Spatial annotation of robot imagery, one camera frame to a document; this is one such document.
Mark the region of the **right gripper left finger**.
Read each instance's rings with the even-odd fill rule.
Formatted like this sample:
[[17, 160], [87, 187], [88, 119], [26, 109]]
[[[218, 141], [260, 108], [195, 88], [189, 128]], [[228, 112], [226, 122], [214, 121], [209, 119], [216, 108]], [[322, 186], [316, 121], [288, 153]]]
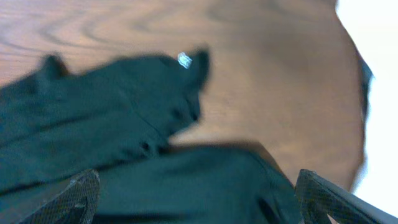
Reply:
[[85, 170], [23, 204], [19, 223], [90, 224], [97, 208], [100, 178]]

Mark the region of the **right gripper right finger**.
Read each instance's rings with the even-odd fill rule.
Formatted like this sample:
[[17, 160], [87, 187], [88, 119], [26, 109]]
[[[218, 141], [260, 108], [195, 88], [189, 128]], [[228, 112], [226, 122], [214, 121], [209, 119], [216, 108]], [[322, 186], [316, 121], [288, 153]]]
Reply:
[[396, 217], [311, 170], [300, 170], [295, 194], [306, 224], [397, 224]]

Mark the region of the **black t-shirt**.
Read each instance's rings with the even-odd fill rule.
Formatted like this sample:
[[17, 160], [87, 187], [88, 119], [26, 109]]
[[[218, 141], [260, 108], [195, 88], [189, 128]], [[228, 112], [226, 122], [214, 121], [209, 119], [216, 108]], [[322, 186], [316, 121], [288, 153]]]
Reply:
[[169, 144], [199, 120], [209, 68], [198, 50], [72, 75], [49, 55], [1, 88], [1, 209], [94, 169], [95, 223], [300, 223], [292, 184], [251, 144]]

